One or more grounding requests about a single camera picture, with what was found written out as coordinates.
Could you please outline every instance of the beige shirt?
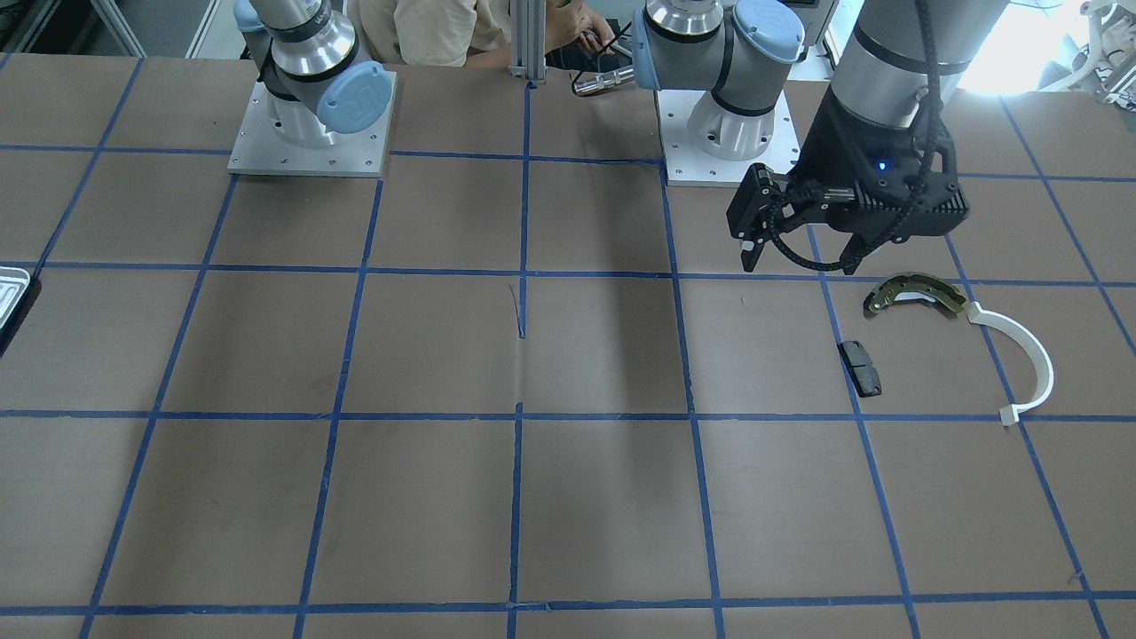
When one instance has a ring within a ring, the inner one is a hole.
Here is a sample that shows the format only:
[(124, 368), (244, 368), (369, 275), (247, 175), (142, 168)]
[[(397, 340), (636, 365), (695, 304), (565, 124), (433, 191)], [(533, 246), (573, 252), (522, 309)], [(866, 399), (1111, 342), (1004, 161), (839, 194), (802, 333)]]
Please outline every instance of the beige shirt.
[(460, 67), (509, 43), (509, 0), (354, 0), (348, 15), (381, 63)]

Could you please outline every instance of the white curved part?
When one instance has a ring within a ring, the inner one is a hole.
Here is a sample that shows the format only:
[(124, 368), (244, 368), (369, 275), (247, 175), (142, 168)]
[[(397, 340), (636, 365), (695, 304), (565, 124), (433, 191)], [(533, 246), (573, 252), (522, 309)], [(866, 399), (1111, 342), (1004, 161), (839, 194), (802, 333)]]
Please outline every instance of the white curved part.
[(986, 310), (982, 305), (972, 300), (963, 306), (967, 309), (967, 320), (971, 324), (982, 324), (983, 326), (989, 326), (1005, 333), (1006, 337), (1017, 342), (1026, 351), (1029, 360), (1034, 364), (1034, 371), (1037, 373), (1037, 385), (1034, 389), (1034, 397), (1025, 404), (1011, 404), (999, 410), (999, 415), (1002, 417), (1002, 425), (1010, 426), (1017, 424), (1020, 414), (1041, 406), (1043, 401), (1049, 399), (1050, 393), (1053, 392), (1053, 362), (1050, 359), (1050, 354), (1045, 351), (1045, 347), (1034, 337), (1034, 333), (1029, 332), (1029, 329), (1026, 329), (1010, 317), (1001, 313)]

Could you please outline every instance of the floor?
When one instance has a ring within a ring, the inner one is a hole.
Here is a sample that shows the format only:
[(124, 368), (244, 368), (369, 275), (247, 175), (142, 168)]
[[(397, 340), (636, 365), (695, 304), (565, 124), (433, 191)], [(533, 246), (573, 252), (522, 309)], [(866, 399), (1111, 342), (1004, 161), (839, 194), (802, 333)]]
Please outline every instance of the floor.
[[(237, 179), (254, 76), (0, 58), (0, 262), (47, 259), (0, 359), (0, 636), (1136, 637), (1113, 109), (960, 92), (971, 219), (747, 275), (650, 93), (408, 68), (382, 182)], [(1050, 400), (1003, 428), (1014, 345), (866, 320), (912, 269), (1030, 327)]]

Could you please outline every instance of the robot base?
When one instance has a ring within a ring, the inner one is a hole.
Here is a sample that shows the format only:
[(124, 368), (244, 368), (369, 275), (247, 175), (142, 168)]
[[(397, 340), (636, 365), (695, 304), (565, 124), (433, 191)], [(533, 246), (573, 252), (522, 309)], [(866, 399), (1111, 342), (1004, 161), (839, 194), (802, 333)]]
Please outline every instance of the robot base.
[(300, 147), (275, 131), (272, 94), (258, 82), (249, 97), (241, 133), (228, 158), (228, 172), (242, 175), (316, 175), (329, 177), (382, 177), (391, 130), (391, 103), (375, 124), (324, 147)]
[(753, 159), (730, 161), (716, 158), (699, 148), (686, 123), (702, 91), (659, 91), (659, 132), (667, 157), (667, 183), (676, 186), (729, 186), (736, 189), (746, 169), (755, 161), (765, 163), (777, 173), (788, 173), (796, 164), (801, 148), (788, 114), (785, 94), (777, 98), (777, 126), (765, 152)]

